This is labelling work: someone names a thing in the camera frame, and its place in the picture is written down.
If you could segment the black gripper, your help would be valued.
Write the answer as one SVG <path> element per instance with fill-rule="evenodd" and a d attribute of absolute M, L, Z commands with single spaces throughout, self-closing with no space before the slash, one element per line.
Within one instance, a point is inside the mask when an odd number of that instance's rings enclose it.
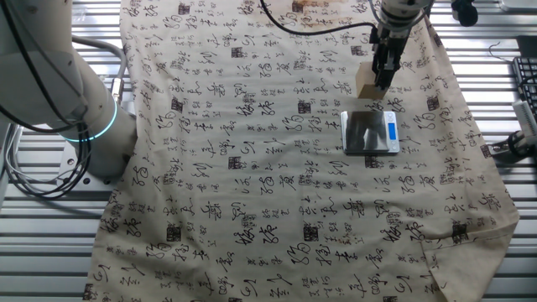
<path fill-rule="evenodd" d="M 374 85 L 380 91 L 387 90 L 394 78 L 404 52 L 409 30 L 395 31 L 379 25 L 370 36 L 369 43 L 373 45 L 372 72 L 375 75 Z"/>

